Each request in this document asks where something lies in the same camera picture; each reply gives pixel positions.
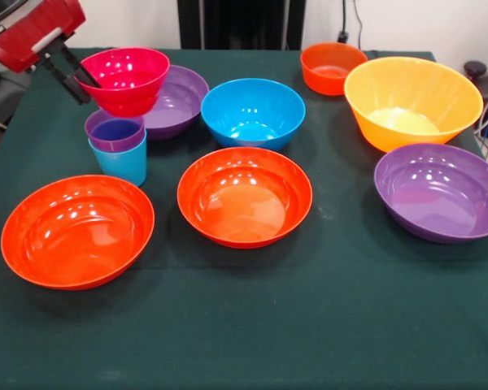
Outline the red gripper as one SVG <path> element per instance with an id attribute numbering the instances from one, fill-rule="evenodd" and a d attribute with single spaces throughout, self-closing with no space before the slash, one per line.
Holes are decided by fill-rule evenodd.
<path id="1" fill-rule="evenodd" d="M 0 1 L 0 63 L 14 72 L 24 72 L 44 60 L 44 68 L 79 104 L 90 95 L 70 75 L 64 74 L 48 55 L 61 54 L 83 84 L 101 85 L 65 45 L 85 22 L 78 1 Z"/>

